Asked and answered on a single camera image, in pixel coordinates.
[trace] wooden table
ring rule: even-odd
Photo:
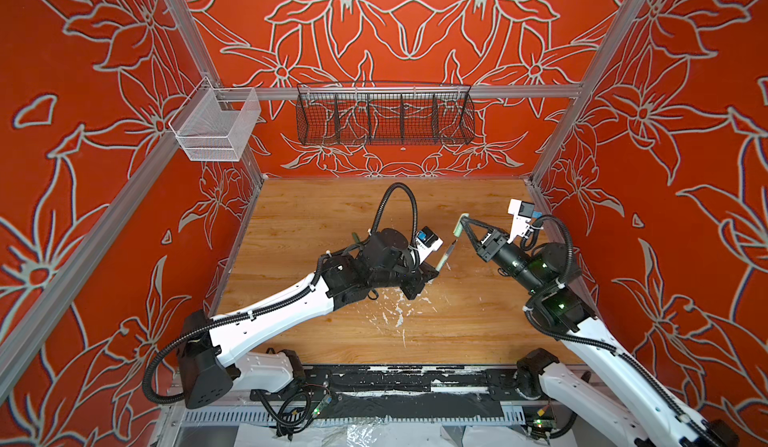
[[[264,184],[254,216],[219,307],[230,312],[268,297],[315,269],[317,257],[365,238],[382,194],[394,180],[276,180]],[[435,266],[453,241],[459,215],[499,226],[512,224],[510,198],[530,200],[522,180],[407,179],[418,202],[419,228],[445,242],[428,261]],[[411,208],[401,190],[392,194],[379,229],[410,237]],[[527,293],[484,263],[462,234],[440,277],[408,301],[399,289],[363,300],[273,337],[268,346],[292,349],[304,363],[514,364],[537,347],[565,363],[571,351],[528,325]]]

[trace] wire basket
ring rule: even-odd
[[[219,100],[228,90],[237,90],[245,100]],[[213,88],[204,78],[169,125],[190,160],[238,161],[260,114],[261,105],[253,88]]]
[[[296,131],[304,145],[460,145],[475,138],[468,85],[300,84]]]

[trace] table surface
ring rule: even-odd
[[[218,311],[230,312],[293,285],[315,269],[317,257],[365,238],[386,188],[394,180],[281,180],[264,183]],[[459,215],[508,231],[509,200],[530,200],[522,180],[405,179],[418,202],[418,225],[430,227],[443,247],[454,240]],[[411,231],[408,197],[390,197],[379,229]],[[303,363],[514,364],[537,347],[562,362],[582,363],[561,343],[536,332],[523,316],[528,298],[494,263],[476,256],[466,235],[440,276],[413,301],[399,289],[304,322],[273,337],[267,347],[295,350]]]

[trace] red floral wallpaper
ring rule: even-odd
[[[768,442],[768,0],[646,0],[543,191],[617,338]]]
[[[0,4],[2,341],[200,78],[163,0]],[[177,153],[0,406],[0,444],[146,443],[140,373],[210,305],[253,192],[242,164]]]
[[[228,86],[328,80],[578,83],[622,0],[187,0]],[[565,99],[480,100],[463,147],[304,147],[288,101],[251,148],[273,176],[531,172]]]
[[[210,305],[255,187],[242,163],[177,151],[0,408],[0,443],[147,444],[144,369]]]

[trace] robotic arm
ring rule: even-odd
[[[384,207],[396,189],[411,200],[413,229],[410,242],[393,229],[378,230]],[[399,287],[413,300],[438,272],[424,262],[442,241],[428,227],[417,231],[416,198],[403,183],[385,192],[370,236],[346,249],[320,256],[314,273],[288,289],[232,313],[209,319],[202,310],[189,315],[184,331],[149,363],[142,389],[154,403],[184,400],[188,409],[203,407],[232,388],[277,392],[304,375],[292,351],[248,354],[267,339],[313,317],[324,316],[365,298],[376,299],[377,289]],[[152,387],[154,373],[167,355],[178,357],[183,393],[159,395]]]
[[[531,298],[523,307],[528,321],[583,359],[626,408],[579,379],[543,349],[518,361],[518,393],[529,399],[546,394],[559,400],[573,410],[572,420],[580,415],[619,447],[738,445],[738,436],[728,425],[719,420],[708,423],[648,373],[571,290],[568,282],[581,275],[581,270],[573,262],[568,229],[551,215],[536,218],[533,210],[532,203],[510,202],[512,233],[462,215],[455,234],[466,232],[481,259],[493,261],[501,275],[512,277],[528,290]],[[536,247],[544,220],[558,225],[564,243]],[[485,230],[484,234],[478,237],[473,227]],[[516,237],[521,237],[519,245],[514,243]],[[565,432],[531,429],[530,433],[553,439]]]

